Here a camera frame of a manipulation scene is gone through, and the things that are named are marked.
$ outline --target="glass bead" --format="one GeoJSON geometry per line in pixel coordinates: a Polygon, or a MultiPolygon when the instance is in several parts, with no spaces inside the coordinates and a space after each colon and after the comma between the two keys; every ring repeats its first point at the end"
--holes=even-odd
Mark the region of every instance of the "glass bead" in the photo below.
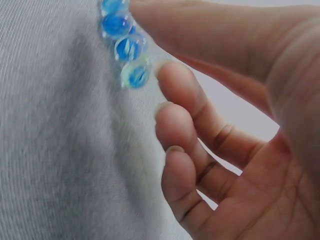
{"type": "Polygon", "coordinates": [[[133,25],[129,34],[135,34],[136,32],[137,32],[137,27],[135,25],[133,25]]]}
{"type": "Polygon", "coordinates": [[[138,89],[143,87],[151,74],[150,60],[142,56],[136,61],[130,61],[122,68],[120,78],[124,88],[138,89]]]}
{"type": "Polygon", "coordinates": [[[102,36],[111,39],[119,39],[126,36],[134,24],[132,16],[128,12],[113,12],[102,19],[102,36]]]}
{"type": "Polygon", "coordinates": [[[141,33],[120,38],[114,46],[114,57],[118,61],[137,60],[147,50],[147,40],[141,33]]]}
{"type": "Polygon", "coordinates": [[[102,0],[101,15],[105,17],[110,13],[129,10],[129,0],[102,0]]]}

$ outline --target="gray fabric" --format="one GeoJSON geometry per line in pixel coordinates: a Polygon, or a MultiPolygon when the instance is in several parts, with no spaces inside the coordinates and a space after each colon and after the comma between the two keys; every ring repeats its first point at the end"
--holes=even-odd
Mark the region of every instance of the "gray fabric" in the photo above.
{"type": "Polygon", "coordinates": [[[189,238],[161,192],[158,84],[119,88],[98,18],[95,0],[0,0],[1,240],[189,238]]]}

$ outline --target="skin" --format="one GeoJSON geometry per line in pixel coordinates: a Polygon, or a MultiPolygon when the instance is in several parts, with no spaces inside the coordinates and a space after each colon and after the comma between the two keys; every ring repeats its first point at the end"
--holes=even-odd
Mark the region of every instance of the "skin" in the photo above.
{"type": "Polygon", "coordinates": [[[177,221],[195,240],[320,239],[320,8],[196,0],[132,0],[130,8],[160,47],[280,125],[269,142],[241,132],[187,66],[164,64],[156,75],[168,102],[155,115],[156,135],[177,221]],[[198,138],[242,174],[223,168],[198,138]]]}

